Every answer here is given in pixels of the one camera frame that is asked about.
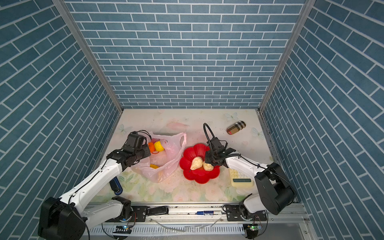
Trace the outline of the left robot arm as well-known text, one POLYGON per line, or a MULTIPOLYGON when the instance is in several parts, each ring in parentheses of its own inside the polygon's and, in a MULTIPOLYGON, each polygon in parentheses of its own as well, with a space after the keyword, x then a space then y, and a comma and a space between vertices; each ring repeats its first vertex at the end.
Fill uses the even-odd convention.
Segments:
POLYGON ((111 180, 151 155, 147 145, 139 149, 114 150, 86 179, 58 198, 41 206, 38 235, 46 240, 79 240, 85 232, 111 219, 128 222, 136 218, 131 201, 119 196, 106 204, 86 209, 93 197, 111 180))

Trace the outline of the beige fake potato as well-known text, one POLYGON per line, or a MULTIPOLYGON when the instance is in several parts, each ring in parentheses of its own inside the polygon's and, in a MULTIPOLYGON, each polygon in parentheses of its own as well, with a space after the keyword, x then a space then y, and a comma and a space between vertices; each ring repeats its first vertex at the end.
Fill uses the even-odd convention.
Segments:
POLYGON ((214 169, 214 166, 206 162, 203 162, 203 168, 205 171, 211 172, 214 169))
POLYGON ((201 157, 195 157, 192 160, 190 170, 194 171, 194 170, 201 168, 203 166, 203 163, 204 163, 204 161, 201 157))

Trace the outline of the pink plastic bag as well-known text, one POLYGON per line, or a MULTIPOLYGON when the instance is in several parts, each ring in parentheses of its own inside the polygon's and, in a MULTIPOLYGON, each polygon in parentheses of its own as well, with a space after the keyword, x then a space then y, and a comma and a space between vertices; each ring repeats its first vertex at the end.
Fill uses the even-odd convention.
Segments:
POLYGON ((151 133, 149 142, 161 141, 164 151, 153 152, 145 159, 131 167, 131 170, 154 183, 159 183, 174 173, 187 145, 187 134, 179 133, 173 136, 155 135, 151 133), (159 166, 153 169, 150 164, 159 166))

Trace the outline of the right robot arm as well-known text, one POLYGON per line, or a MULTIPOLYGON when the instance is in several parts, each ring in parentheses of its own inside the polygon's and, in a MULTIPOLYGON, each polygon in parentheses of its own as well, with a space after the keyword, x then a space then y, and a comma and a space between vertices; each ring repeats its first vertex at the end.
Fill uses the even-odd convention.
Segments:
POLYGON ((295 200, 296 190, 277 163, 269 165, 258 163, 222 145, 216 137, 208 140, 207 143, 210 149, 206 151, 205 162, 214 167, 224 166, 236 170, 252 179, 257 186, 256 194, 248 195, 239 203, 239 212, 245 220, 265 210, 278 215, 295 200))

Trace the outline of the orange fake fruit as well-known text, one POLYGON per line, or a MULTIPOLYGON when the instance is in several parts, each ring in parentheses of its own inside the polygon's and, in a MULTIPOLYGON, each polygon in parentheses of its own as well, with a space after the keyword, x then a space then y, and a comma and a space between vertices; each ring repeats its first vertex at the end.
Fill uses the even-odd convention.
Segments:
POLYGON ((156 148, 155 148, 155 144, 152 143, 152 142, 149 142, 148 143, 148 146, 149 146, 149 150, 151 153, 155 152, 156 151, 156 148))

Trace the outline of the yellow fake lemon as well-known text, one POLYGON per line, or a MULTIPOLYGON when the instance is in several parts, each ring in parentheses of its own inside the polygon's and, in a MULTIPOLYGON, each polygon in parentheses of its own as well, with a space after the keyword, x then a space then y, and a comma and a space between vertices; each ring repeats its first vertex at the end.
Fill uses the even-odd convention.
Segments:
POLYGON ((162 152, 165 150, 164 147, 162 146, 161 141, 155 142, 154 147, 155 147, 155 151, 157 151, 157 152, 162 152))

